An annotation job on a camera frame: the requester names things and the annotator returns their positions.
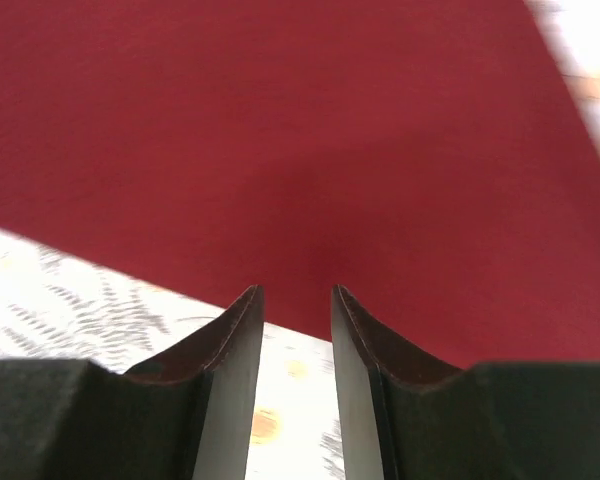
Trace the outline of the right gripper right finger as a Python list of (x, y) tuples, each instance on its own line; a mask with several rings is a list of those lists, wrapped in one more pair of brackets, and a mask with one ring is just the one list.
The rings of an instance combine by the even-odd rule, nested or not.
[(344, 286), (331, 332), (350, 479), (600, 479), (600, 362), (461, 369)]

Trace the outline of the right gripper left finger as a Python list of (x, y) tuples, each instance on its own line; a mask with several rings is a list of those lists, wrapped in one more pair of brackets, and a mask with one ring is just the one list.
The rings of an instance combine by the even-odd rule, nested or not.
[(264, 292), (117, 374), (83, 359), (0, 360), (0, 479), (241, 479)]

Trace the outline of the dark red cloth napkin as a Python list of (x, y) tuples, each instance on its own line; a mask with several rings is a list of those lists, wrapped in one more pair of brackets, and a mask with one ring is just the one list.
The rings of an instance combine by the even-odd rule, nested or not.
[(0, 1), (0, 227), (444, 360), (600, 360), (600, 159), (521, 1)]

